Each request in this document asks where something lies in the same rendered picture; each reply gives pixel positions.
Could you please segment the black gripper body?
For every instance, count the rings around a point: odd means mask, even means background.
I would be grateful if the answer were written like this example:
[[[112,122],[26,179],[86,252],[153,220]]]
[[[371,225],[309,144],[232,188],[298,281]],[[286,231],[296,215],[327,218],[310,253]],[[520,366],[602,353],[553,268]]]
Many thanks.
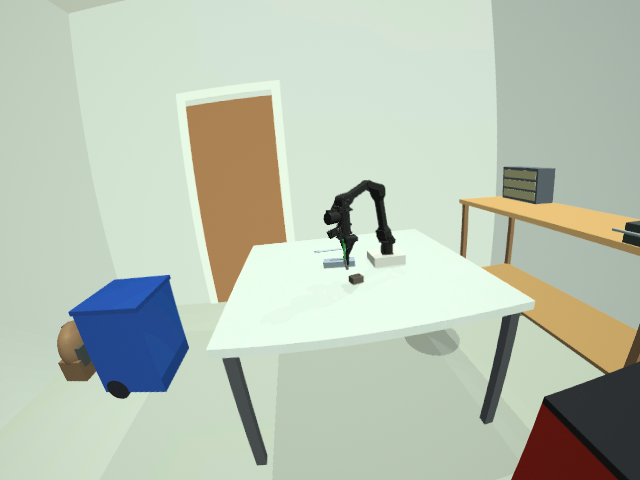
[[[351,242],[357,242],[359,241],[358,236],[353,234],[353,232],[351,231],[351,225],[352,223],[349,222],[339,222],[337,223],[337,225],[339,225],[341,227],[342,230],[342,236],[337,236],[339,237],[343,237],[343,240],[345,243],[351,243]]]

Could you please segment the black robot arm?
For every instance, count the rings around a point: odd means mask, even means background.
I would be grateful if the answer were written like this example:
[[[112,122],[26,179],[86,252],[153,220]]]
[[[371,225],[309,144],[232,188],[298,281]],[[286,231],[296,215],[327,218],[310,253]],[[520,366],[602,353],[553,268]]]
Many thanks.
[[[375,230],[376,237],[380,245],[380,253],[382,255],[394,255],[393,244],[396,243],[396,238],[393,236],[390,227],[387,224],[387,217],[385,211],[384,198],[386,196],[385,186],[380,183],[373,182],[371,180],[363,180],[355,188],[349,192],[344,192],[335,197],[331,210],[326,210],[324,214],[324,222],[326,225],[331,225],[339,222],[350,221],[350,211],[353,209],[350,205],[353,203],[357,196],[360,196],[364,191],[370,193],[371,198],[375,203],[376,215],[378,221],[378,228]],[[338,206],[338,207],[337,207]],[[330,239],[336,236],[342,236],[342,230],[339,225],[336,225],[327,231],[327,235]]]

